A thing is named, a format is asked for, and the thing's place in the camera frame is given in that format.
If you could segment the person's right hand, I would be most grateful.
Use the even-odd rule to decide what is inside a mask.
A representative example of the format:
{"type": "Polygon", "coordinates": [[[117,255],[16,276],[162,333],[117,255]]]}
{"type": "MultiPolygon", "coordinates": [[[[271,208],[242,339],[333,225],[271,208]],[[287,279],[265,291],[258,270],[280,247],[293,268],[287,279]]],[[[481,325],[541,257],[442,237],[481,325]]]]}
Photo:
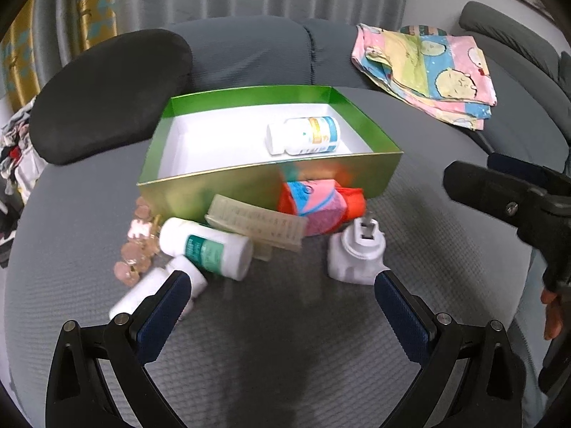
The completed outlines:
{"type": "Polygon", "coordinates": [[[540,295],[541,304],[545,306],[544,338],[553,340],[559,337],[565,328],[561,288],[567,286],[570,281],[570,258],[553,254],[544,248],[540,249],[540,253],[546,262],[540,295]]]}

